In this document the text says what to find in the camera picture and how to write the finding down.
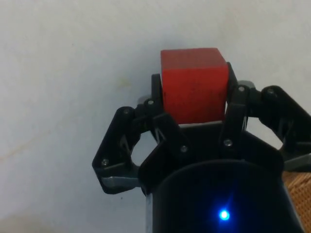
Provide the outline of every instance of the black cylinder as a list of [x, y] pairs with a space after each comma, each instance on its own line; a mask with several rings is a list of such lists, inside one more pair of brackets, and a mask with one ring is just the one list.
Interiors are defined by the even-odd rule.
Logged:
[[152, 193], [153, 233], [303, 233], [281, 178], [242, 161], [176, 171]]

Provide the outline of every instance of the wicker basket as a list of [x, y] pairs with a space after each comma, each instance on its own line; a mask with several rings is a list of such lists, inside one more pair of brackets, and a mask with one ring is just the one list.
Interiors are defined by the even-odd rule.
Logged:
[[292, 196], [306, 233], [311, 233], [311, 173], [285, 172], [283, 180]]

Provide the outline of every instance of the blue led light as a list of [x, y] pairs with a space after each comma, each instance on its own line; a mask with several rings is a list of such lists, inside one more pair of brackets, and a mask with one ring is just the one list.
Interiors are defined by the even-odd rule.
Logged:
[[230, 218], [230, 214], [229, 214], [229, 212], [227, 210], [222, 210], [220, 212], [220, 214], [219, 214], [219, 217], [220, 217], [221, 220], [226, 221], [226, 220], [228, 220]]

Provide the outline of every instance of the red cube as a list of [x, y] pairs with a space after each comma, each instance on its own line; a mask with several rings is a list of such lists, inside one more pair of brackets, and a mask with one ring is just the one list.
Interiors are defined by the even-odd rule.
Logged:
[[161, 51], [164, 109], [178, 124], [223, 120], [229, 70], [218, 49]]

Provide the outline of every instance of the white surface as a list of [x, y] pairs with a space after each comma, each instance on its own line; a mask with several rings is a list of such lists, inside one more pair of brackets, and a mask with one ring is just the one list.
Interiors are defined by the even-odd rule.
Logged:
[[[310, 7], [1, 0], [0, 232], [144, 232], [141, 192], [104, 195], [91, 161], [115, 110], [150, 93], [162, 49], [218, 47], [240, 80], [280, 85], [310, 113]], [[258, 122], [249, 128], [279, 145]]]

